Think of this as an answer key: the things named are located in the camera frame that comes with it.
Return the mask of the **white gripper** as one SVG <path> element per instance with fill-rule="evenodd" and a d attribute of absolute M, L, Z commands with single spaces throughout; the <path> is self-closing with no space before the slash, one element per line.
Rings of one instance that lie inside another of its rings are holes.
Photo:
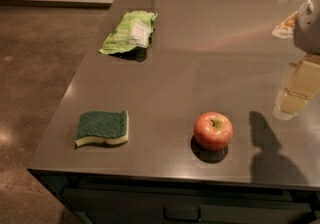
<path fill-rule="evenodd" d="M 294 45 L 310 54 L 320 54 L 320 0 L 305 0 L 299 7 L 294 27 Z M 320 92 L 320 56 L 307 55 L 291 62 L 278 92 L 273 115 L 290 120 Z"/>

